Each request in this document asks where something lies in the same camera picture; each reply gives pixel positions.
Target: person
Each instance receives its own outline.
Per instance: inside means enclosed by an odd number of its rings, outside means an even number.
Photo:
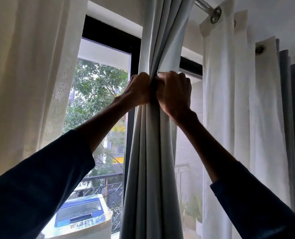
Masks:
[[[242,238],[295,238],[295,213],[229,154],[189,108],[191,84],[183,73],[159,73],[156,98],[199,154],[211,188]],[[92,153],[113,125],[153,95],[150,77],[131,78],[123,94],[0,176],[0,238],[36,238],[82,178]]]

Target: metal ring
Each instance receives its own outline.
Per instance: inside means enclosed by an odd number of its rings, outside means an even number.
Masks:
[[[262,53],[264,53],[266,51],[266,46],[265,45],[256,45],[255,48],[255,55],[261,55]]]
[[[220,7],[215,8],[213,11],[213,15],[211,16],[211,24],[217,23],[221,14],[222,14],[222,9]]]

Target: dark shirt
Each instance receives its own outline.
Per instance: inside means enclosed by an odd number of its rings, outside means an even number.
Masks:
[[[70,131],[0,176],[0,239],[35,239],[94,167]],[[211,185],[243,239],[295,238],[295,213],[241,163]]]
[[[71,130],[1,175],[0,239],[35,239],[94,166]]]
[[[295,238],[295,213],[241,163],[211,189],[241,238]]]

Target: black window frame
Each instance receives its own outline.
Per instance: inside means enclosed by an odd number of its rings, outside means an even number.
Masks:
[[[130,66],[130,76],[138,73],[138,64],[140,58],[141,49],[141,39],[133,36],[127,32],[121,31],[115,27],[105,24],[99,20],[96,20],[88,15],[86,15],[82,38],[128,53],[131,55],[131,66]],[[189,73],[195,74],[198,77],[203,75],[203,67],[192,60],[185,57],[181,57],[180,69],[187,71]],[[128,112],[128,123],[126,132],[126,148],[125,148],[125,158],[123,163],[123,194],[125,194],[127,175],[129,170],[129,157],[131,153],[133,128],[134,128],[134,113],[135,109]]]

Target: sheer curtain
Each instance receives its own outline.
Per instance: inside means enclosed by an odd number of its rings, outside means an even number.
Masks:
[[[0,0],[0,175],[61,135],[87,0]]]
[[[234,13],[234,0],[220,5],[215,24],[207,18],[203,36],[204,125],[282,201],[290,206],[288,161],[276,39],[258,42],[255,55],[247,32],[248,12]],[[240,238],[214,196],[204,171],[204,236]]]
[[[149,0],[139,72],[179,70],[195,0]],[[174,173],[176,127],[157,103],[136,109],[120,238],[183,238]]]

